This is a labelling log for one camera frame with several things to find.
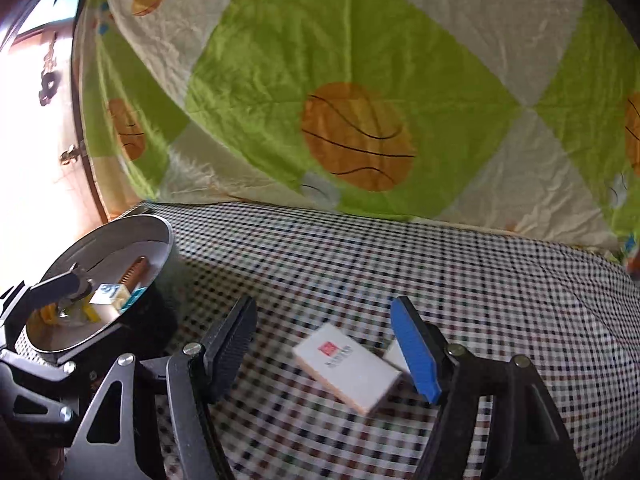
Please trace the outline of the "moon picture toy block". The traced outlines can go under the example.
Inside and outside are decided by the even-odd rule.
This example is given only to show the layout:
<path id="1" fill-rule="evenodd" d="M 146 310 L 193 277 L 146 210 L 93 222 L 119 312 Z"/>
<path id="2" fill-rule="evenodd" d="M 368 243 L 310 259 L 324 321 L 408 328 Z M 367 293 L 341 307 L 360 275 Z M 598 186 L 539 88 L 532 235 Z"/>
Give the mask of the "moon picture toy block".
<path id="1" fill-rule="evenodd" d="M 112 307 L 116 311 L 126 304 L 130 297 L 130 292 L 122 284 L 111 283 L 101 284 L 92 295 L 89 304 L 99 307 Z"/>

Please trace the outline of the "amber folding comb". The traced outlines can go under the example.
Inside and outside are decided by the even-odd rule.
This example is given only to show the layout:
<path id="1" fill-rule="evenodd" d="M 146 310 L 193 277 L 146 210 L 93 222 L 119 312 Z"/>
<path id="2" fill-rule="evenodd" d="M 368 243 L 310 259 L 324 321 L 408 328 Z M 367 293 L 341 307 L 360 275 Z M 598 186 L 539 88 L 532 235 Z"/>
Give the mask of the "amber folding comb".
<path id="1" fill-rule="evenodd" d="M 133 263 L 130 264 L 129 268 L 122 274 L 119 279 L 119 284 L 122 284 L 128 289 L 128 292 L 133 292 L 137 284 L 142 281 L 142 278 L 145 277 L 146 272 L 148 272 L 150 268 L 149 259 L 145 256 L 140 256 Z"/>

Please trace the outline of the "white card box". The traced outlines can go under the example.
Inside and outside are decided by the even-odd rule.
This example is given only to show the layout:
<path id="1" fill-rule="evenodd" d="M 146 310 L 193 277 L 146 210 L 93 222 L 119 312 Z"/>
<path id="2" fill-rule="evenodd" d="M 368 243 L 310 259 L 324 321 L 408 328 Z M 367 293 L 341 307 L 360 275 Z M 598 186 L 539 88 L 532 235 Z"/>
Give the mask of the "white card box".
<path id="1" fill-rule="evenodd" d="M 296 344 L 292 355 L 308 375 L 362 416 L 371 414 L 401 378 L 397 368 L 330 323 Z"/>

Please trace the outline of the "yellow cube block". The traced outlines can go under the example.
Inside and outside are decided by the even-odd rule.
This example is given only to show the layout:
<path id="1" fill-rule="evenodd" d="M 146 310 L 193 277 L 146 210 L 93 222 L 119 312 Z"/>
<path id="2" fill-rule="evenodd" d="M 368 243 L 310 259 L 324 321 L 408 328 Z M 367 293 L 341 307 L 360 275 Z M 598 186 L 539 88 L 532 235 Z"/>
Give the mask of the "yellow cube block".
<path id="1" fill-rule="evenodd" d="M 89 304 L 88 302 L 83 301 L 80 304 L 80 312 L 82 313 L 82 319 L 84 320 L 85 323 L 101 322 L 101 318 L 96 313 L 96 310 L 94 310 L 93 305 Z"/>

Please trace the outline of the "yellow toy block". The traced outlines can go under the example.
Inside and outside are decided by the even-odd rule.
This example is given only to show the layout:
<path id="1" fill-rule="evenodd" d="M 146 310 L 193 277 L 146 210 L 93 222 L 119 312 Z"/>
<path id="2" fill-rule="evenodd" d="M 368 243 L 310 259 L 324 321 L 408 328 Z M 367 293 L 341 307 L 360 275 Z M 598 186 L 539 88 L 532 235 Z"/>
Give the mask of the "yellow toy block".
<path id="1" fill-rule="evenodd" d="M 58 325 L 58 306 L 56 304 L 47 304 L 39 310 L 40 318 L 47 325 Z"/>

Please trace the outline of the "round metal tin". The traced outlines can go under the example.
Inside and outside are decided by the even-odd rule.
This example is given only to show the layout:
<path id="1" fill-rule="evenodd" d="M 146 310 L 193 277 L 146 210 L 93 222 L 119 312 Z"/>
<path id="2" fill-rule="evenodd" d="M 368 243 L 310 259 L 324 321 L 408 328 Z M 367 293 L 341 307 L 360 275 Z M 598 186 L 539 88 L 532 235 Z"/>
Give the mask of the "round metal tin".
<path id="1" fill-rule="evenodd" d="M 104 224 L 67 248 L 43 277 L 71 270 L 88 290 L 37 310 L 26 323 L 43 359 L 55 362 L 116 326 L 130 327 L 145 347 L 163 348 L 186 303 L 186 267 L 167 220 L 134 214 Z"/>

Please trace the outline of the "teal picture toy block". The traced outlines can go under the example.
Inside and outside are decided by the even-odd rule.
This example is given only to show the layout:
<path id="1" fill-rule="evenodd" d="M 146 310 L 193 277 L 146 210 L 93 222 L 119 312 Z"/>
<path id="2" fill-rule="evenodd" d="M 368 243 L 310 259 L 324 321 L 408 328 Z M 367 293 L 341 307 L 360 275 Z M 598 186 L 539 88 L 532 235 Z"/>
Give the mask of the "teal picture toy block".
<path id="1" fill-rule="evenodd" d="M 126 301 L 126 304 L 124 304 L 119 312 L 121 314 L 124 314 L 129 308 L 131 308 L 134 303 L 144 294 L 144 292 L 146 291 L 145 287 L 138 287 L 136 288 L 130 295 L 130 297 L 128 298 L 128 300 Z"/>

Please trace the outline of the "wooden door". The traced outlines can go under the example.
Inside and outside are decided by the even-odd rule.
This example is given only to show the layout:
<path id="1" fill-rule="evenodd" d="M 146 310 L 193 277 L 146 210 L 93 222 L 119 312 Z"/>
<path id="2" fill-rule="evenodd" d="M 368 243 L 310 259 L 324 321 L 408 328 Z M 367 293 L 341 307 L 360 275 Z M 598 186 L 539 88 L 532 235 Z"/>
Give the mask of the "wooden door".
<path id="1" fill-rule="evenodd" d="M 1 0 L 1 203 L 84 234 L 106 215 L 79 127 L 72 56 L 85 0 Z M 77 162 L 61 166 L 70 145 Z"/>

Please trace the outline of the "brass door knob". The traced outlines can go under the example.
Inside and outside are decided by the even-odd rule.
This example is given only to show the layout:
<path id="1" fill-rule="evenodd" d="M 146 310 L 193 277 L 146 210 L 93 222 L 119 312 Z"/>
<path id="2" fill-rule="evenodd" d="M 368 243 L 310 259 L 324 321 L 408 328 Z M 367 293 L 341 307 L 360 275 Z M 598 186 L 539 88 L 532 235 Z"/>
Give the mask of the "brass door knob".
<path id="1" fill-rule="evenodd" d="M 81 158 L 81 150 L 76 144 L 70 145 L 66 150 L 62 151 L 58 156 L 58 162 L 61 166 L 66 166 L 72 162 L 77 162 Z"/>

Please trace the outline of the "checkered tablecloth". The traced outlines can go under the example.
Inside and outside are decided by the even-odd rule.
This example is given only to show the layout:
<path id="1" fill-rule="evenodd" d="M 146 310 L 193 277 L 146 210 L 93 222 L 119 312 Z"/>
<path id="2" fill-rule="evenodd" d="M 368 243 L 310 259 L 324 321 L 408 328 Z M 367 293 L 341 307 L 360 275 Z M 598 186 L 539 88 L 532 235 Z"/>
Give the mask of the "checkered tablecloth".
<path id="1" fill-rule="evenodd" d="M 64 479 L 634 479 L 639 287 L 582 250 L 142 205 L 1 297 L 2 466 Z"/>

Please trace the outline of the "white charger adapter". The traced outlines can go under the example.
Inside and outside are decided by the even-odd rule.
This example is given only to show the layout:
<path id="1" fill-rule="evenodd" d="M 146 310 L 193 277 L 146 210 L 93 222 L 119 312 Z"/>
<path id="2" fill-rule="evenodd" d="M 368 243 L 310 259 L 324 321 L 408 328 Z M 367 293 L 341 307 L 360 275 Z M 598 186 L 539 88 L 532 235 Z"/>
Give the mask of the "white charger adapter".
<path id="1" fill-rule="evenodd" d="M 409 376 L 410 370 L 397 339 L 393 339 L 383 354 L 383 360 L 397 368 L 402 374 Z"/>

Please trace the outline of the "basketball pattern bedsheet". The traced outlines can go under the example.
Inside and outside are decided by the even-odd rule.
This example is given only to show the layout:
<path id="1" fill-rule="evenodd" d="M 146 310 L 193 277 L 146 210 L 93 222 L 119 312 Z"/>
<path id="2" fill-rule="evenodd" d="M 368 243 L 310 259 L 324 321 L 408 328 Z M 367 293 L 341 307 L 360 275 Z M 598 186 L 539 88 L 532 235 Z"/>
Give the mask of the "basketball pattern bedsheet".
<path id="1" fill-rule="evenodd" d="M 639 247 L 639 49 L 608 0 L 87 0 L 96 184 Z"/>

